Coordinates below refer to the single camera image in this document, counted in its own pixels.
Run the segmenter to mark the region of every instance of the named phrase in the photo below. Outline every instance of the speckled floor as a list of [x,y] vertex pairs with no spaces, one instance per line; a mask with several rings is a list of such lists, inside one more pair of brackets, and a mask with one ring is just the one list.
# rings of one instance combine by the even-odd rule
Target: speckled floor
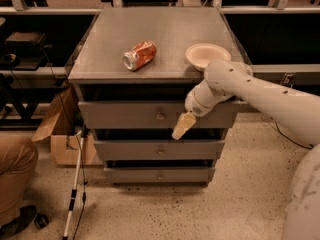
[[[57,167],[48,142],[37,145],[40,158],[24,202],[37,205],[50,224],[40,231],[32,224],[12,239],[62,239],[64,233],[75,169]],[[115,187],[105,182],[102,167],[85,168],[87,202],[75,239],[281,239],[290,181],[306,152],[283,138],[260,113],[245,113],[230,129],[208,187]],[[78,189],[69,239],[82,207],[83,186]]]

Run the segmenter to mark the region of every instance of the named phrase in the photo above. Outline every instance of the drawer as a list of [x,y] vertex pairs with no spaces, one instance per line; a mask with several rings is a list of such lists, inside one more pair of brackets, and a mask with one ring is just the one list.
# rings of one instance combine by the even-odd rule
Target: drawer
[[220,157],[224,140],[197,141],[95,141],[101,160],[179,160]]
[[[231,128],[239,105],[224,102],[198,118],[194,128]],[[174,128],[184,101],[95,101],[79,102],[89,129]]]
[[165,183],[165,182],[202,182],[212,180],[215,169],[110,169],[105,168],[107,181],[110,183]]

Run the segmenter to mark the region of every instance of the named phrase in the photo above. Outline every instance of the shoe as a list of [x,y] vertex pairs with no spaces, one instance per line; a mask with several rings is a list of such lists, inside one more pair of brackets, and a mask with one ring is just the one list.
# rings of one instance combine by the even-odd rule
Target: shoe
[[27,228],[37,215],[37,208],[33,205],[20,208],[20,216],[0,229],[0,239],[7,239],[19,234]]

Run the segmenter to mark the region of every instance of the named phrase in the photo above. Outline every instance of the khaki pants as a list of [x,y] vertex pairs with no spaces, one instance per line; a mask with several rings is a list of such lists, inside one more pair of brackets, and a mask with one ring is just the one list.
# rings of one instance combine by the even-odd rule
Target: khaki pants
[[0,136],[0,225],[19,217],[23,193],[37,161],[37,147],[29,138]]

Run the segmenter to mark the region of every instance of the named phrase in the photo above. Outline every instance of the red and white can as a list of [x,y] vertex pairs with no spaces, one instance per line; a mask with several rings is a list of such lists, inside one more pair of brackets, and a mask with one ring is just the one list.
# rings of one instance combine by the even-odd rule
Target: red and white can
[[135,71],[150,62],[157,53],[157,47],[152,41],[143,41],[125,52],[122,61],[127,69]]

